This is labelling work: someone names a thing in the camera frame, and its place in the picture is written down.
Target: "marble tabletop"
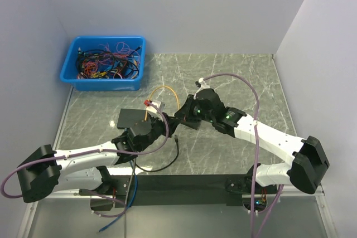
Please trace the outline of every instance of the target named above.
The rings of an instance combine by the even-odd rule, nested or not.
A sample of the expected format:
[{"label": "marble tabletop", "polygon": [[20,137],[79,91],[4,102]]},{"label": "marble tabletop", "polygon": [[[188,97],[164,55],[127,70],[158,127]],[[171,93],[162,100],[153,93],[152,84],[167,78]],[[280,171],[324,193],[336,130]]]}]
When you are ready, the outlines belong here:
[{"label": "marble tabletop", "polygon": [[[73,90],[57,149],[83,148],[111,140],[122,133],[116,128],[121,108],[144,109],[144,100],[160,85],[174,88],[183,104],[188,94],[196,92],[195,81],[198,78],[220,72],[243,76],[255,87],[260,99],[259,121],[295,135],[272,55],[154,54],[146,56],[138,91]],[[226,106],[253,115],[255,98],[246,84],[233,77],[217,77],[209,84]],[[164,111],[168,115],[177,110],[176,100],[169,90],[158,90],[153,98],[166,104]],[[154,174],[246,173],[253,165],[253,144],[220,134],[209,123],[203,122],[198,131],[180,125],[175,134],[180,143],[179,158],[170,168]],[[157,140],[152,149],[162,139]],[[175,142],[169,139],[158,152],[139,156],[137,163],[144,168],[157,169],[165,166],[175,154]],[[272,164],[281,161],[262,149],[259,162]]]}]

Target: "blue cable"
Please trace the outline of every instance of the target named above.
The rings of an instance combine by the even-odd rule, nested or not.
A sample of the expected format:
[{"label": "blue cable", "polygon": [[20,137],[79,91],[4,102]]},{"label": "blue cable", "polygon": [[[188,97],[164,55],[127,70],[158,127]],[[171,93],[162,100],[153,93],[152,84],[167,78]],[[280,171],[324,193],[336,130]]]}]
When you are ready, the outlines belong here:
[{"label": "blue cable", "polygon": [[[132,169],[134,170],[134,167],[133,167],[133,164],[132,162],[130,161],[130,166],[132,167]],[[128,205],[128,209],[132,206],[132,203],[135,199],[135,195],[136,195],[136,192],[138,190],[138,177],[136,176],[135,172],[134,172],[134,176],[135,176],[135,189],[134,189],[134,194],[132,196],[132,199],[130,200],[129,202],[129,205]],[[102,231],[105,231],[107,228],[109,228],[112,224],[116,223],[120,218],[122,217],[122,215],[118,216],[117,218],[115,218],[115,220],[113,220],[111,223],[109,223],[108,225],[104,226],[103,228],[101,228],[99,230],[99,232],[102,232]]]}]

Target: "white wall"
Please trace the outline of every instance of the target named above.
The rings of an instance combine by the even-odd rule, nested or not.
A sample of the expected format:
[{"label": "white wall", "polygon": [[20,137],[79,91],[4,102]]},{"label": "white wall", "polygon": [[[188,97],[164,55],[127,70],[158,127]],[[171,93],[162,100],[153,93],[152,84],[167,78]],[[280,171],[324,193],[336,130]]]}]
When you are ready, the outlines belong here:
[{"label": "white wall", "polygon": [[276,64],[299,135],[320,139],[340,237],[357,237],[357,0],[305,0]]},{"label": "white wall", "polygon": [[51,1],[70,38],[142,35],[160,53],[275,53],[303,0]]},{"label": "white wall", "polygon": [[[69,39],[46,0],[0,0],[1,179],[52,144],[69,87],[59,79]],[[17,178],[6,190],[21,193]],[[1,237],[16,237],[26,205],[0,196]]]}]

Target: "tangled cables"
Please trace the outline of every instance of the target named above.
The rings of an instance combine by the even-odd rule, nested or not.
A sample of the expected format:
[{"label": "tangled cables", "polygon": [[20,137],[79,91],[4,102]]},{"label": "tangled cables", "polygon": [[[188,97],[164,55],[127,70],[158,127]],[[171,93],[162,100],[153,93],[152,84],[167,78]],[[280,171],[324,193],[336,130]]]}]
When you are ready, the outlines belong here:
[{"label": "tangled cables", "polygon": [[119,42],[115,52],[109,45],[104,49],[81,51],[78,48],[77,79],[134,79],[139,75],[141,46],[132,50],[126,43]]}]

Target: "purple cable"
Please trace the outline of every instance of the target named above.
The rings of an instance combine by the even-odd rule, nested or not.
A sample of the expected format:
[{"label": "purple cable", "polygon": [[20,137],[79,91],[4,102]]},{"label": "purple cable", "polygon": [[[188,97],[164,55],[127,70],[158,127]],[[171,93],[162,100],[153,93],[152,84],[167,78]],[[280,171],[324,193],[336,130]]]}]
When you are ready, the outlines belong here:
[{"label": "purple cable", "polygon": [[[159,113],[159,115],[162,117],[163,119],[163,122],[165,124],[165,128],[166,128],[166,135],[165,135],[165,139],[164,141],[161,143],[161,145],[156,148],[155,150],[152,150],[150,152],[141,152],[141,153],[135,153],[135,152],[127,152],[127,151],[124,151],[124,150],[114,150],[114,149],[103,149],[104,152],[112,152],[112,153],[124,153],[124,154],[134,154],[134,155],[137,155],[137,156],[140,156],[140,155],[143,155],[143,154],[150,154],[150,153],[154,153],[156,152],[157,150],[160,150],[164,145],[165,143],[167,142],[168,140],[168,135],[169,135],[169,129],[168,129],[168,122],[167,122],[167,119],[166,117],[164,116],[164,114],[162,113],[162,111],[159,110],[158,107],[156,107],[155,105],[153,105],[152,103],[149,103],[148,105],[152,106],[155,108],[155,110]],[[81,153],[74,153],[74,154],[70,154],[68,155],[68,158],[72,158],[72,157],[78,157],[78,156],[84,156],[86,154],[91,154],[91,153],[100,153],[100,149],[94,149],[94,150],[89,150],[87,152],[81,152]],[[12,171],[9,175],[6,176],[6,178],[3,180],[3,182],[1,183],[1,186],[0,186],[0,193],[6,197],[6,198],[10,198],[10,199],[15,199],[15,198],[21,198],[22,195],[9,195],[5,192],[5,184],[6,182],[15,174],[17,173],[18,171],[24,169],[24,168],[27,168],[27,167],[30,167],[34,164],[39,164],[39,163],[44,163],[44,162],[49,162],[49,161],[55,161],[55,160],[61,160],[61,159],[65,159],[66,156],[57,156],[57,157],[48,157],[48,158],[44,158],[44,159],[39,159],[39,160],[35,160],[35,161],[32,161],[32,162],[29,162],[29,163],[26,163],[26,164],[23,164],[19,167],[17,167],[14,171]],[[97,195],[99,197],[102,197],[102,198],[105,198],[105,199],[108,199],[108,200],[111,200],[111,201],[115,201],[115,202],[119,202],[119,203],[122,203],[120,200],[117,200],[117,199],[113,199],[113,198],[110,198],[110,197],[107,197],[107,196],[104,196],[104,195],[98,195],[94,192],[91,192],[93,195]],[[107,216],[107,215],[102,215],[103,217],[118,217],[119,215],[122,215],[123,213],[125,213],[126,210],[124,210],[122,213],[118,214],[118,215],[113,215],[113,216]]]},{"label": "purple cable", "polygon": [[[241,81],[243,81],[248,87],[250,87],[250,89],[252,90],[254,96],[255,96],[255,101],[256,101],[256,105],[255,105],[255,111],[254,111],[254,115],[253,115],[253,119],[257,120],[258,117],[258,112],[259,112],[259,97],[258,94],[255,90],[255,88],[243,77],[236,75],[236,74],[232,74],[229,72],[223,72],[221,74],[216,74],[216,75],[210,75],[208,77],[203,78],[204,81],[209,80],[211,78],[214,77],[218,77],[218,76],[233,76]],[[254,213],[254,195],[255,195],[255,177],[257,175],[257,168],[258,168],[258,158],[259,158],[259,135],[258,135],[258,128],[257,125],[254,126],[254,135],[255,135],[255,157],[254,157],[254,165],[253,165],[253,175],[252,175],[252,187],[250,190],[250,207],[251,210],[253,208],[253,211],[250,211],[250,235],[252,238],[254,238],[254,222],[255,222],[255,213]],[[274,199],[273,203],[270,205],[269,207],[269,212],[272,210],[273,206],[275,205],[276,201],[277,201],[277,196]],[[268,220],[268,216],[270,215],[270,213],[267,213],[266,217],[264,218],[263,223],[260,226],[260,231],[263,228],[265,222]]]},{"label": "purple cable", "polygon": [[256,236],[255,236],[255,238],[258,238],[259,235],[260,235],[260,233],[262,232],[263,227],[264,227],[264,225],[266,224],[266,222],[267,222],[267,220],[268,220],[268,218],[269,218],[269,216],[270,216],[270,213],[271,213],[272,210],[273,210],[274,205],[278,202],[278,199],[279,199],[281,193],[283,192],[283,189],[284,189],[284,185],[279,185],[277,195],[275,196],[274,201],[272,202],[272,204],[271,204],[271,205],[269,206],[269,208],[267,209],[267,210],[268,210],[268,211],[267,211],[267,214],[266,214],[266,216],[264,217],[264,220],[263,220],[262,224],[260,225],[260,228],[259,228],[259,230],[258,230],[258,232],[257,232],[257,234],[256,234]]}]

